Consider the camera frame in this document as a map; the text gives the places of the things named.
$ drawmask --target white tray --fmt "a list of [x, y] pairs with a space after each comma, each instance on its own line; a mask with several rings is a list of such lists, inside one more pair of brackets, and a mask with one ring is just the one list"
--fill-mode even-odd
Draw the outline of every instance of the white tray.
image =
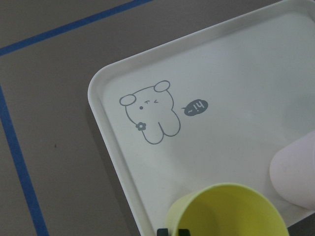
[[96, 73], [89, 103], [141, 235], [219, 182], [260, 191], [288, 226], [313, 213], [276, 193], [269, 163], [315, 129], [314, 20], [314, 1], [284, 0]]

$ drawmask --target yellow cup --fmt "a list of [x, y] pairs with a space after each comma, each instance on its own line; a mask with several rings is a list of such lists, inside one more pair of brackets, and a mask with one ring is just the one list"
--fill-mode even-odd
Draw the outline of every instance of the yellow cup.
[[177, 200], [166, 217], [171, 236], [288, 236], [285, 223], [267, 198], [235, 183], [220, 183]]

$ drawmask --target blue stripe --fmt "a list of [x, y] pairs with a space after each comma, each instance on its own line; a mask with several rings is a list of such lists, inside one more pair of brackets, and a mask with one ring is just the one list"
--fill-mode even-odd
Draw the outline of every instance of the blue stripe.
[[48, 236], [49, 234], [46, 228], [46, 224], [45, 224], [43, 215], [41, 213], [41, 210], [37, 201], [37, 197], [35, 195], [35, 191], [32, 185], [30, 175], [28, 173], [28, 170], [24, 162], [22, 151], [21, 151], [18, 139], [14, 131], [14, 127], [10, 118], [8, 107], [4, 99], [4, 95], [2, 93], [1, 86], [0, 86], [0, 119], [3, 125], [5, 136], [9, 144], [11, 155], [13, 157], [15, 169], [18, 173], [18, 177], [19, 177], [19, 180], [20, 180], [23, 192], [24, 192], [26, 202], [29, 207], [29, 211], [31, 213], [31, 218], [33, 220], [37, 235]]
[[14, 52], [16, 50], [19, 50], [21, 48], [27, 47], [27, 46], [32, 45], [34, 43], [38, 43], [38, 42], [43, 41], [45, 39], [54, 37], [56, 35], [68, 32], [70, 30], [74, 30], [74, 29], [76, 29], [78, 27], [90, 24], [92, 22], [99, 21], [101, 19], [104, 19], [104, 18], [107, 18], [109, 16], [115, 15], [117, 13], [129, 10], [131, 8], [134, 8], [136, 6], [145, 4], [145, 3], [150, 2], [150, 1], [153, 1], [153, 0], [134, 0], [134, 1], [130, 1], [130, 2], [124, 3], [122, 5], [116, 6], [114, 8], [102, 11], [100, 13], [97, 13], [95, 15], [83, 18], [81, 20], [78, 20], [78, 21], [66, 24], [64, 26], [61, 26], [61, 27], [58, 27], [58, 28], [46, 31], [44, 33], [40, 33], [40, 34], [35, 35], [33, 37], [30, 37], [30, 38], [24, 39], [22, 41], [13, 43], [11, 45], [8, 45], [6, 47], [0, 48], [0, 56], [3, 56], [5, 54], [11, 53], [11, 52]]

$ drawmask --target bear ear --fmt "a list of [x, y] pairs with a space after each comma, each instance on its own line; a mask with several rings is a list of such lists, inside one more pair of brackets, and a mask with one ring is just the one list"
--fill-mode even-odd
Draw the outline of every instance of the bear ear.
[[125, 106], [125, 107], [131, 105], [135, 101], [136, 101], [136, 96], [133, 94], [123, 96], [121, 99], [119, 99], [120, 105]]
[[171, 84], [167, 80], [163, 80], [161, 82], [158, 82], [156, 85], [154, 85], [154, 91], [155, 92], [163, 92], [167, 90]]

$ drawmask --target light purple cup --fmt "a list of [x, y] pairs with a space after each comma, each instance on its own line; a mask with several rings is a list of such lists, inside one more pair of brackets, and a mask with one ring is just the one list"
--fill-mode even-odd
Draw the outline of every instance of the light purple cup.
[[274, 156], [270, 164], [270, 178], [284, 199], [315, 209], [315, 131]]

